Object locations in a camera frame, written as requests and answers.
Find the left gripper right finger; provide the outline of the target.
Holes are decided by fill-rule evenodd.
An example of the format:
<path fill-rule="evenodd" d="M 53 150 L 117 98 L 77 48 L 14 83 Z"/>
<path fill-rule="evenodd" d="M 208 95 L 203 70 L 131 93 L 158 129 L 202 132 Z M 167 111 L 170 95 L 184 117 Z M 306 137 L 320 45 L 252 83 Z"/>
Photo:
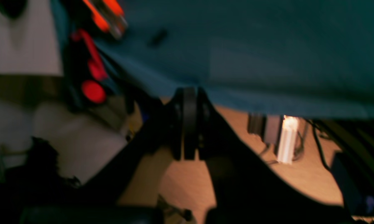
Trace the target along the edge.
<path fill-rule="evenodd" d="M 198 88 L 198 152 L 216 207 L 207 224 L 355 224 L 343 207 L 325 205 L 289 186 L 233 131 Z"/>

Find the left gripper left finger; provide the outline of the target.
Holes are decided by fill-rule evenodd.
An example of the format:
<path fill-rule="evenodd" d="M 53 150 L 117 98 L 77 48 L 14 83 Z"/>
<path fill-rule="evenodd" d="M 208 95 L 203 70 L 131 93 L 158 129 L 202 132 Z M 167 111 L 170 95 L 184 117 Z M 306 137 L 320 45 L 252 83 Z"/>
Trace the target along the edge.
<path fill-rule="evenodd" d="M 181 157 L 181 126 L 189 90 L 179 88 L 167 105 L 144 124 L 135 138 L 80 188 L 58 174 L 58 152 L 32 138 L 23 166 L 6 170 L 0 182 L 0 224 L 162 224 L 162 212 L 149 207 L 116 207 L 146 153 L 175 135 L 172 157 Z"/>

